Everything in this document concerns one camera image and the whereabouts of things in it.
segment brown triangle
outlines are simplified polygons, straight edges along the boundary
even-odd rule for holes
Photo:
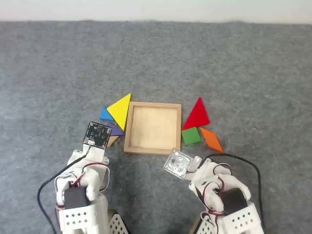
[[[106,148],[111,147],[111,145],[118,139],[119,136],[110,136]]]

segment green square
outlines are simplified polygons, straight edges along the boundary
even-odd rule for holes
[[[183,130],[181,133],[185,145],[199,143],[201,140],[196,127]]]

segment wooden tray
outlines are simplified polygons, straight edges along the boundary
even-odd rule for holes
[[[181,148],[181,104],[130,101],[124,152],[168,155]]]

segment white wall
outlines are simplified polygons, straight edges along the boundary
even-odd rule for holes
[[[312,23],[312,0],[0,0],[0,20]]]

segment gray carpet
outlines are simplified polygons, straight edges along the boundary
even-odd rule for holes
[[[1,234],[50,234],[39,185],[64,167],[102,105],[182,103],[183,121],[199,96],[224,150],[263,175],[268,234],[311,232],[312,26],[240,22],[0,23]],[[166,156],[131,155],[120,139],[106,155],[106,195],[133,234],[186,234],[204,208],[162,168]],[[204,141],[182,146],[212,153]],[[256,173],[220,158],[248,185]],[[53,186],[42,193],[53,216]]]

